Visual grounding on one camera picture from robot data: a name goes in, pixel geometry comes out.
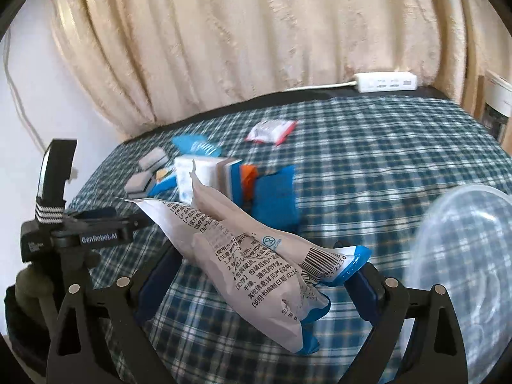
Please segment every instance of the bed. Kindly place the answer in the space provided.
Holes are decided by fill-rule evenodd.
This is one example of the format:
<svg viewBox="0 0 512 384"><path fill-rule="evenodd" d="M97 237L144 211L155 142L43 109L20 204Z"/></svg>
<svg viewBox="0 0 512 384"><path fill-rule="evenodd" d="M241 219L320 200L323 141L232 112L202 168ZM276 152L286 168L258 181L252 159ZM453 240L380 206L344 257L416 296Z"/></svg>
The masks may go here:
<svg viewBox="0 0 512 384"><path fill-rule="evenodd" d="M294 189L300 235L324 247L344 238L373 250L371 262L403 279L409 243L429 205L458 185L480 183L512 193L512 159L485 129L442 97L323 96L316 100L257 108L238 107L159 129L118 146L99 166L70 208L113 205L137 160L156 146L171 158L171 138L207 135L225 156L257 165L260 174L295 166ZM297 120L281 146L244 141L262 119ZM176 200L177 192L158 196ZM164 243L157 227L140 231L129 246L104 249L93 269L95 287L132 275ZM343 287L322 288L332 301L313 325L321 349L311 356L288 353L241 319L199 268L184 261L154 319L144 329L178 383L334 383L352 362L370 331ZM106 327L121 378L130 380L122 354ZM397 346L382 382L400 361Z"/></svg>

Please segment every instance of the metal screw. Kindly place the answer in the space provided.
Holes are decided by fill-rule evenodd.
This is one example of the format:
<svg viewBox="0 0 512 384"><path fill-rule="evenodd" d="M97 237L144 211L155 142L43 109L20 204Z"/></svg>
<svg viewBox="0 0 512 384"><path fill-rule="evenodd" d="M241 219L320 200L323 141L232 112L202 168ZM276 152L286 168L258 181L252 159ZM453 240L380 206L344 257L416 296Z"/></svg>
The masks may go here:
<svg viewBox="0 0 512 384"><path fill-rule="evenodd" d="M386 279L386 286L394 289L395 287L398 287L398 280L396 278L388 277Z"/></svg>
<svg viewBox="0 0 512 384"><path fill-rule="evenodd" d="M436 293L439 293L439 294L446 293L446 289L444 288L444 286L441 286L440 284L436 284L436 287L434 287L434 290L436 291Z"/></svg>
<svg viewBox="0 0 512 384"><path fill-rule="evenodd" d="M68 292L70 292L71 294L75 294L75 293L78 293L79 290L80 290L80 285L79 284L72 284L69 287Z"/></svg>
<svg viewBox="0 0 512 384"><path fill-rule="evenodd" d="M117 287L126 287L130 284L130 279L128 277L120 277L116 281Z"/></svg>

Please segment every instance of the white wall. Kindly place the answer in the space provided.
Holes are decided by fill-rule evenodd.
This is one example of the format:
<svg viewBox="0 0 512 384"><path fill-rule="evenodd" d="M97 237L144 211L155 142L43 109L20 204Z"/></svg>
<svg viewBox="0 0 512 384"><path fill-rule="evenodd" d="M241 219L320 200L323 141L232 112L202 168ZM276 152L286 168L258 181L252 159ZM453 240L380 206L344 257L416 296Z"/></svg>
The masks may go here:
<svg viewBox="0 0 512 384"><path fill-rule="evenodd" d="M114 129L67 70L51 35L50 0L28 0L11 25L9 70L27 115L42 139L78 139L73 167L78 178L66 186L71 200L118 144ZM0 43L3 52L5 39ZM0 332L5 333L5 289L23 268L20 226L34 219L41 153L19 122L4 69L0 68Z"/></svg>

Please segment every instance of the white container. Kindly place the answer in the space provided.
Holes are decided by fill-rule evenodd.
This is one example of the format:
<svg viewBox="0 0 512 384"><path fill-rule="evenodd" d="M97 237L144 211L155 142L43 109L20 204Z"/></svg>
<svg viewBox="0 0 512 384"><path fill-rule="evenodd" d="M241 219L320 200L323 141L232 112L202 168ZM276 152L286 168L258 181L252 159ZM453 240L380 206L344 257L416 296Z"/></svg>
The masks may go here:
<svg viewBox="0 0 512 384"><path fill-rule="evenodd" d="M486 71L482 124L500 144L503 142L510 115L512 115L512 85L494 72Z"/></svg>
<svg viewBox="0 0 512 384"><path fill-rule="evenodd" d="M183 155L174 159L180 202L187 205L192 203L192 179L190 172L193 169L193 162L196 163L196 176L203 185L211 186L231 200L234 200L231 166L241 163L241 160L229 157Z"/></svg>
<svg viewBox="0 0 512 384"><path fill-rule="evenodd" d="M411 243L404 285L442 284L460 324L470 384L512 340L512 197L488 186L454 188L429 208ZM400 335L405 352L413 319Z"/></svg>

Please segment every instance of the barcode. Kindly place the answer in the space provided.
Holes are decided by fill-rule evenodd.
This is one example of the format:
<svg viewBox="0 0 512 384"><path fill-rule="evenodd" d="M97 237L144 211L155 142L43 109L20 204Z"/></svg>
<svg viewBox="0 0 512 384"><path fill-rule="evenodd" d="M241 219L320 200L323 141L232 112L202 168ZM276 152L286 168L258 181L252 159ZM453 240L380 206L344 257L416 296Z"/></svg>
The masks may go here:
<svg viewBox="0 0 512 384"><path fill-rule="evenodd" d="M314 286L314 283L311 281L311 277L309 276L308 273L306 273L305 270L302 270L300 272L300 276L302 277L302 280L304 280L304 283L306 284L306 286L309 286L309 287L313 287Z"/></svg>
<svg viewBox="0 0 512 384"><path fill-rule="evenodd" d="M311 247L300 266L309 274L311 280L318 283L323 277L331 274L339 260L339 255Z"/></svg>

